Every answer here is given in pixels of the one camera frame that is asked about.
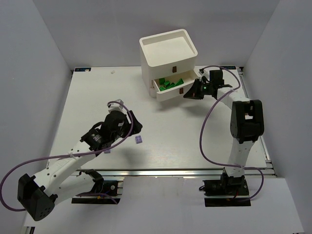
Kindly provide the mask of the white drawer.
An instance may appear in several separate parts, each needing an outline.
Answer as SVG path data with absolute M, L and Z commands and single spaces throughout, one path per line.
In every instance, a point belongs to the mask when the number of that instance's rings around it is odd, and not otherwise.
M 175 86 L 173 88 L 166 88 L 164 91 L 160 91 L 159 87 L 163 86 L 159 84 L 159 78 L 152 80 L 152 86 L 150 88 L 150 96 L 153 98 L 156 98 L 157 101 L 166 101 L 175 97 L 178 97 L 180 95 L 185 94 L 191 86 L 193 85 L 193 82 L 196 78 L 199 78 L 198 73 L 195 70 L 190 70 L 184 73 L 164 77 L 165 80 L 169 81 L 170 83 L 177 83 L 178 80 L 181 78 L 183 79 L 184 83 L 179 86 Z M 183 88 L 184 93 L 180 94 L 179 90 L 180 88 Z

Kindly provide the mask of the white three-drawer cabinet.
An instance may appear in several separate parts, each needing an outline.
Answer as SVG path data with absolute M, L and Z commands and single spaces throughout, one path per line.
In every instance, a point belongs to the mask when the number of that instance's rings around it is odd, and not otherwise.
M 149 94 L 152 80 L 195 70 L 198 52 L 184 29 L 143 37 L 139 45 L 142 79 Z

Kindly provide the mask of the long green lego brick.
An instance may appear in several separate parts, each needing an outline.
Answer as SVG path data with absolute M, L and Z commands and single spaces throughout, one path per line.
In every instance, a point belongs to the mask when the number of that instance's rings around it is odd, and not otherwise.
M 177 83 L 175 83 L 175 86 L 182 85 L 184 83 L 183 79 L 179 79 Z

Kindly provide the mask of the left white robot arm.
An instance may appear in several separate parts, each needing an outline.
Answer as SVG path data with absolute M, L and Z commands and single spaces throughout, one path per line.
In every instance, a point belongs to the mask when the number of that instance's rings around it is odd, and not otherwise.
M 58 159 L 33 176 L 23 175 L 18 182 L 18 201 L 34 221 L 40 221 L 67 199 L 99 195 L 104 188 L 101 174 L 94 169 L 83 170 L 76 177 L 72 173 L 118 139 L 140 133 L 142 127 L 133 112 L 111 111 L 104 121 L 96 123 L 81 137 L 66 158 Z

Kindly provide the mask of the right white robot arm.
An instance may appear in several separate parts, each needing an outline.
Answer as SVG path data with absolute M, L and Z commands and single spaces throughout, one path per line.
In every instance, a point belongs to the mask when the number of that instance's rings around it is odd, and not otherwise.
M 216 102 L 206 115 L 200 130 L 199 148 L 203 152 L 202 137 L 205 124 L 214 107 L 222 102 L 231 110 L 230 133 L 233 137 L 232 149 L 227 163 L 217 163 L 205 157 L 214 165 L 223 166 L 229 179 L 244 176 L 246 162 L 254 143 L 264 133 L 263 107 L 260 100 L 251 100 L 238 92 L 241 84 L 238 77 L 224 67 L 207 71 L 199 70 L 201 77 L 194 80 L 184 98 L 202 100 L 211 96 Z

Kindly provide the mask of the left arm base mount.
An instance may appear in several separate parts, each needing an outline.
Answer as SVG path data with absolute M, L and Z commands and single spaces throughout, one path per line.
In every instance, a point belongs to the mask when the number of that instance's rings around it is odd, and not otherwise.
M 120 202 L 123 189 L 123 181 L 118 179 L 104 178 L 95 170 L 80 171 L 80 175 L 89 175 L 95 181 L 95 185 L 88 195 L 75 196 L 72 198 L 72 204 L 94 204 L 94 205 L 117 205 Z

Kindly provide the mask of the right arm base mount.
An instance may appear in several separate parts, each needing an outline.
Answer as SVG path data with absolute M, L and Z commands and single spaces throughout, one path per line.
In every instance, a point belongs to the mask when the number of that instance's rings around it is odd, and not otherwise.
M 206 207 L 250 207 L 251 200 L 245 177 L 228 176 L 223 172 L 220 179 L 204 180 L 199 190 L 204 193 Z

